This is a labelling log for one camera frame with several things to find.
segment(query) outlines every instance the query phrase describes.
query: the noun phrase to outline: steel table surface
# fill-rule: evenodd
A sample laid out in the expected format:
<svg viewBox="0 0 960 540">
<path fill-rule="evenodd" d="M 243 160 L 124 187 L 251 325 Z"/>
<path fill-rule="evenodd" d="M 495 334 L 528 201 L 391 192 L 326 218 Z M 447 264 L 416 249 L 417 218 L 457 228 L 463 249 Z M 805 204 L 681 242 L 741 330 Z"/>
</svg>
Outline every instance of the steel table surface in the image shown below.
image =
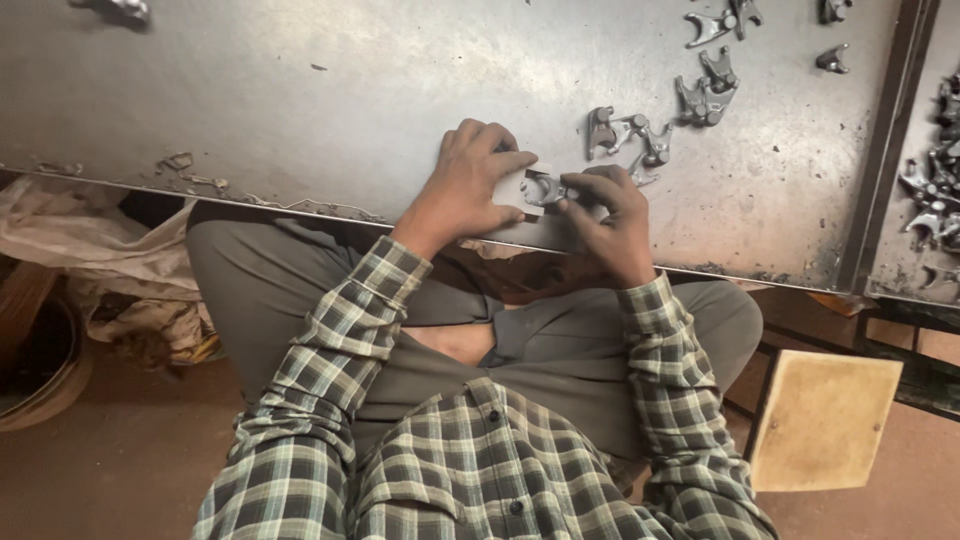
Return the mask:
<svg viewBox="0 0 960 540">
<path fill-rule="evenodd" d="M 228 180 L 232 201 L 310 198 L 389 224 L 462 118 L 498 121 L 555 171 L 579 171 L 590 110 L 662 126 L 680 111 L 674 78 L 691 86 L 699 51 L 730 45 L 742 84 L 723 121 L 675 130 L 672 160 L 644 188 L 655 259 L 830 290 L 900 1 L 831 26 L 818 3 L 758 0 L 765 24 L 746 40 L 688 50 L 684 14 L 726 2 L 155 0 L 140 33 L 64 0 L 4 0 L 0 163 L 81 163 L 83 179 L 182 194 L 189 184 L 155 164 L 191 152 L 189 171 Z M 814 67 L 844 42 L 850 74 Z M 639 144 L 594 163 L 627 166 Z M 578 249 L 550 215 L 491 239 Z"/>
<path fill-rule="evenodd" d="M 934 119 L 940 113 L 940 83 L 960 68 L 956 29 L 960 24 L 960 2 L 944 1 L 933 26 L 924 70 L 913 102 L 910 122 L 900 150 L 900 170 L 906 160 L 917 160 L 923 171 L 929 170 L 926 153 L 939 145 L 941 127 Z M 896 185 L 890 195 L 883 229 L 877 246 L 873 272 L 867 293 L 871 296 L 902 298 L 939 305 L 960 306 L 958 285 L 921 289 L 926 282 L 925 264 L 953 269 L 960 265 L 960 256 L 932 251 L 918 252 L 918 234 L 904 233 L 904 226 L 917 214 L 909 194 Z"/>
</svg>

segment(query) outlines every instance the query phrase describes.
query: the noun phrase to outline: gray pants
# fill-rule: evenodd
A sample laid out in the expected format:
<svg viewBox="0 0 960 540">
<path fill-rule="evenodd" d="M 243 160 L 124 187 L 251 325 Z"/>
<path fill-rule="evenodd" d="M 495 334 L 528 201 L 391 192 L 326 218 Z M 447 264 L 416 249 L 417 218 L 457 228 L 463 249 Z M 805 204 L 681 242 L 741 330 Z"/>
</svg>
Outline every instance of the gray pants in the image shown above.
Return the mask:
<svg viewBox="0 0 960 540">
<path fill-rule="evenodd" d="M 208 202 L 194 207 L 186 239 L 190 261 L 249 403 L 274 376 L 307 311 L 375 240 L 350 231 L 261 209 Z M 613 291 L 581 290 L 505 310 L 455 261 L 440 256 L 433 262 L 404 326 L 492 322 L 496 346 L 470 367 L 401 332 L 357 412 L 352 429 L 359 455 L 414 406 L 489 377 L 563 415 L 601 451 L 643 462 Z M 726 390 L 759 342 L 759 308 L 726 281 L 681 284 L 674 293 L 693 314 L 697 338 Z"/>
</svg>

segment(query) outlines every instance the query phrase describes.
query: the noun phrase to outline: person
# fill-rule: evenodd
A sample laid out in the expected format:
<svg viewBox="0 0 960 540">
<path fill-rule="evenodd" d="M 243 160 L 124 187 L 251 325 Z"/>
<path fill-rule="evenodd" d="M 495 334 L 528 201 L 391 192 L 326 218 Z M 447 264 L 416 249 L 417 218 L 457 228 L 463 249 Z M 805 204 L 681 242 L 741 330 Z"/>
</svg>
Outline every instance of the person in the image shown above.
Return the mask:
<svg viewBox="0 0 960 540">
<path fill-rule="evenodd" d="M 759 311 L 728 282 L 674 291 L 658 275 L 647 200 L 622 168 L 562 175 L 607 207 L 602 223 L 560 202 L 618 290 L 506 309 L 438 255 L 522 221 L 492 191 L 536 160 L 465 120 L 372 246 L 319 219 L 198 203 L 187 248 L 249 405 L 194 538 L 777 537 L 721 408 Z M 458 361 L 444 331 L 479 345 Z"/>
</svg>

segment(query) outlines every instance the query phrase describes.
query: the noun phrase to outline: metal scrap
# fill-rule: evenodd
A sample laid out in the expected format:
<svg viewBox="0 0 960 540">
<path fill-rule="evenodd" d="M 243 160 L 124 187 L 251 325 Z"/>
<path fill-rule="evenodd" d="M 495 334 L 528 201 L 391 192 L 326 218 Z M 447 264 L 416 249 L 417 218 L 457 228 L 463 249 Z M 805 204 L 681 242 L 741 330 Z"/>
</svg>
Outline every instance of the metal scrap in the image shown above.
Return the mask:
<svg viewBox="0 0 960 540">
<path fill-rule="evenodd" d="M 826 53 L 817 57 L 817 67 L 841 75 L 850 73 L 850 69 L 843 64 L 843 52 L 848 47 L 850 47 L 850 44 L 844 43 L 826 51 Z"/>
<path fill-rule="evenodd" d="M 820 7 L 820 21 L 824 24 L 847 20 L 847 8 L 853 7 L 853 0 L 824 0 Z"/>
</svg>

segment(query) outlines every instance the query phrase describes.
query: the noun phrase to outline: knee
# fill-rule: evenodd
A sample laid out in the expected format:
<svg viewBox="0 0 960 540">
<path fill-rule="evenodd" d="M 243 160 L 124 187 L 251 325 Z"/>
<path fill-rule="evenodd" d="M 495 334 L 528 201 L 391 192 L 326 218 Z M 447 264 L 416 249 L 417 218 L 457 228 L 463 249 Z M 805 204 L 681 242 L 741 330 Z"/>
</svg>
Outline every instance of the knee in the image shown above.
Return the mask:
<svg viewBox="0 0 960 540">
<path fill-rule="evenodd" d="M 710 288 L 711 303 L 720 311 L 721 320 L 742 336 L 745 349 L 756 349 L 763 335 L 763 313 L 754 298 L 727 280 L 715 282 Z"/>
</svg>

